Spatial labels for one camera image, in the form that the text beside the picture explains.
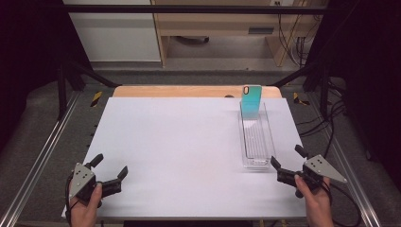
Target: white table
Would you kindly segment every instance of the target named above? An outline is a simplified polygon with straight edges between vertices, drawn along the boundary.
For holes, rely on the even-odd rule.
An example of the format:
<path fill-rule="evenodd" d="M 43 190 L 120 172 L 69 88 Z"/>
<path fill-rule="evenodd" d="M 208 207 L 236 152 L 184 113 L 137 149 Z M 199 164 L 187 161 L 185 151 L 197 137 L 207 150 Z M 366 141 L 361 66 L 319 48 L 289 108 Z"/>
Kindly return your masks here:
<path fill-rule="evenodd" d="M 299 170 L 301 140 L 287 101 L 263 98 L 276 158 Z M 129 174 L 122 192 L 104 199 L 100 218 L 260 219 L 305 216 L 295 188 L 276 181 L 273 168 L 242 165 L 239 98 L 112 97 L 84 163 L 103 153 L 98 181 Z"/>

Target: wire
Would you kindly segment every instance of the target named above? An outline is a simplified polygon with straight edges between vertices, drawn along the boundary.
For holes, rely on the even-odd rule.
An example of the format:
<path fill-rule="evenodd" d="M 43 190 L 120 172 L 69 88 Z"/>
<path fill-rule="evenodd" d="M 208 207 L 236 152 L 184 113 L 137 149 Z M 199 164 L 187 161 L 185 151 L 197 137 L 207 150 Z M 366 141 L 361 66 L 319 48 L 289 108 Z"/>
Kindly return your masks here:
<path fill-rule="evenodd" d="M 359 224 L 362 222 L 362 214 L 360 211 L 359 206 L 357 206 L 357 203 L 354 201 L 354 199 L 348 195 L 344 190 L 342 190 L 341 188 L 339 188 L 338 186 L 336 186 L 335 184 L 331 184 L 331 186 L 333 186 L 335 189 L 337 189 L 340 193 L 342 193 L 343 195 L 345 195 L 350 201 L 351 203 L 355 206 L 355 208 L 357 209 L 357 223 L 354 225 L 344 225 L 342 223 L 339 223 L 338 221 L 333 219 L 333 222 L 341 227 L 356 227 L 359 226 Z"/>
<path fill-rule="evenodd" d="M 316 117 L 316 118 L 313 118 L 312 120 L 304 121 L 304 122 L 301 122 L 301 123 L 297 123 L 296 125 L 309 124 L 309 123 L 312 123 L 312 122 L 314 122 L 315 120 L 317 120 L 317 119 L 319 119 L 319 118 L 322 118 L 322 117 L 321 117 L 321 116 L 318 116 L 318 117 Z"/>
<path fill-rule="evenodd" d="M 333 113 L 334 107 L 335 107 L 337 104 L 342 103 L 342 102 L 343 102 L 342 100 L 336 102 L 336 103 L 331 107 L 330 114 Z M 327 157 L 328 150 L 330 150 L 331 142 L 333 141 L 333 137 L 334 137 L 334 118 L 333 118 L 333 117 L 330 117 L 330 126 L 331 126 L 331 133 L 330 133 L 330 137 L 329 137 L 329 139 L 328 139 L 327 147 L 326 147 L 326 149 L 325 149 L 325 151 L 324 151 L 324 154 L 323 154 L 323 158 L 326 158 L 326 157 Z"/>
<path fill-rule="evenodd" d="M 343 109 L 343 107 L 345 106 L 344 104 L 340 105 L 339 107 L 336 107 L 336 106 L 337 106 L 339 103 L 341 103 L 341 102 L 342 102 L 342 100 L 336 102 L 336 103 L 332 106 L 330 115 L 328 115 L 328 119 L 331 120 L 331 119 L 333 119 L 334 117 L 336 117 L 336 116 L 338 116 L 339 114 L 341 114 L 342 112 L 344 112 L 344 110 L 345 110 L 345 109 Z M 314 118 L 314 119 L 312 119 L 312 120 L 310 120 L 310 121 L 302 122 L 302 123 L 299 123 L 299 124 L 297 124 L 297 125 L 311 123 L 311 122 L 313 122 L 313 121 L 315 121 L 315 120 L 317 120 L 317 119 L 319 119 L 319 118 L 322 118 L 322 117 L 321 117 L 321 116 L 318 116 L 318 117 L 316 117 L 316 118 Z M 324 123 L 327 123 L 327 121 L 324 120 L 324 121 L 320 122 L 319 124 L 317 124 L 316 126 L 314 126 L 312 129 L 310 129 L 310 130 L 308 130 L 308 131 L 304 131 L 304 132 L 299 133 L 299 135 L 300 135 L 301 137 L 305 137 L 305 136 L 309 136 L 309 135 L 315 134 L 315 133 L 317 133 L 317 132 L 319 132 L 319 131 L 325 129 L 325 128 L 329 125 L 329 124 L 327 124 L 326 126 L 323 126 L 323 128 L 320 128 L 320 126 L 323 125 Z"/>
<path fill-rule="evenodd" d="M 315 180 L 314 178 L 310 177 L 310 176 L 307 175 L 307 174 L 302 174 L 302 177 L 308 178 L 311 182 L 313 182 L 313 183 L 319 185 L 320 188 L 321 188 L 322 190 L 324 190 L 324 192 L 327 194 L 328 199 L 330 200 L 330 205 L 332 204 L 332 201 L 333 201 L 333 196 L 332 196 L 332 194 L 331 194 L 330 186 L 334 187 L 334 188 L 337 189 L 340 193 L 342 193 L 343 195 L 345 195 L 345 196 L 351 201 L 351 203 L 356 207 L 356 209 L 357 209 L 357 223 L 354 224 L 354 225 L 344 225 L 344 224 L 342 224 L 342 223 L 340 223 L 340 222 L 338 222 L 338 221 L 336 221 L 336 220 L 334 220 L 334 219 L 332 218 L 332 219 L 333 219 L 333 222 L 334 222 L 335 224 L 341 226 L 341 227 L 356 227 L 356 226 L 359 226 L 359 224 L 360 224 L 361 221 L 362 221 L 362 214 L 361 214 L 361 212 L 360 212 L 359 207 L 357 206 L 357 203 L 354 201 L 354 199 L 353 199 L 350 195 L 348 195 L 344 190 L 342 190 L 341 188 L 339 188 L 339 187 L 336 186 L 335 184 L 332 184 L 332 183 L 331 183 L 330 186 L 329 186 L 325 181 L 323 181 L 323 180 L 318 180 L 318 181 L 317 181 L 317 180 Z"/>

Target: metal frame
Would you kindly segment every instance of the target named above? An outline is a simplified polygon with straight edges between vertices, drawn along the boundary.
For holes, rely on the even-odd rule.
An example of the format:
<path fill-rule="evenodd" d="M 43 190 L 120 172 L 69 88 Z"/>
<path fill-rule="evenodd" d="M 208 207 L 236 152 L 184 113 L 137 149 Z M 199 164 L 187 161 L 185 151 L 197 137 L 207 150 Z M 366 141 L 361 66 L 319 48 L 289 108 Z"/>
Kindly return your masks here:
<path fill-rule="evenodd" d="M 319 101 L 317 95 L 308 94 L 308 96 L 316 114 L 319 115 L 320 108 L 318 107 Z M 330 138 L 331 131 L 332 129 L 330 126 L 324 129 L 324 137 L 327 139 L 327 141 Z M 380 227 L 381 224 L 377 217 L 377 214 L 375 213 L 373 206 L 369 202 L 368 196 L 366 195 L 362 185 L 357 179 L 357 175 L 348 162 L 345 153 L 341 148 L 340 142 L 337 140 L 335 135 L 333 135 L 332 143 L 332 152 L 334 154 L 337 164 L 339 165 L 339 170 L 344 173 L 345 178 L 347 179 L 348 189 L 350 190 L 352 197 L 360 208 L 363 221 L 365 222 L 366 226 Z"/>
<path fill-rule="evenodd" d="M 15 196 L 5 214 L 2 216 L 0 220 L 0 226 L 14 226 L 17 222 L 17 219 L 18 217 L 20 217 L 30 194 L 33 191 L 33 188 L 36 185 L 36 182 L 39 181 L 39 178 L 44 171 L 44 167 L 46 166 L 46 163 L 50 158 L 54 147 L 57 145 L 57 142 L 61 137 L 61 134 L 65 128 L 65 125 L 67 124 L 68 119 L 74 111 L 79 95 L 80 92 L 73 92 L 64 117 L 61 120 L 57 121 L 56 125 L 54 126 L 53 131 L 47 138 L 47 141 L 45 142 L 41 153 L 36 159 L 35 164 L 26 176 L 23 185 L 21 186 L 20 190 L 18 191 L 17 195 Z"/>

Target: transparent tray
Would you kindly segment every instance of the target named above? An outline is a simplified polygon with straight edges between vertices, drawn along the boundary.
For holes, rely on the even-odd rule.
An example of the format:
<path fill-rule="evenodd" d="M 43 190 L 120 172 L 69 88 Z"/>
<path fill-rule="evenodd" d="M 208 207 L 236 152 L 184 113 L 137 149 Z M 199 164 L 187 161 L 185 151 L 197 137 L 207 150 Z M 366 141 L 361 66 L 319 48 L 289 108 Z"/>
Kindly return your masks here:
<path fill-rule="evenodd" d="M 238 114 L 242 147 L 242 162 L 246 168 L 269 168 L 271 155 L 275 155 L 266 105 L 260 103 L 257 119 L 243 119 Z"/>

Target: teal phone case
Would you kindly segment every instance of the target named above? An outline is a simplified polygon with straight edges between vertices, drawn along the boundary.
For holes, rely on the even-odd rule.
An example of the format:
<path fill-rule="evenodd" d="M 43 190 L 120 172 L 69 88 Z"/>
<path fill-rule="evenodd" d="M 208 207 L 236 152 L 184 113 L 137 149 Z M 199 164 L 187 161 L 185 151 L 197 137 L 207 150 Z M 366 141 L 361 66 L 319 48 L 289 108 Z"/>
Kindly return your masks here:
<path fill-rule="evenodd" d="M 261 96 L 261 85 L 245 85 L 242 88 L 241 113 L 243 119 L 257 119 Z"/>

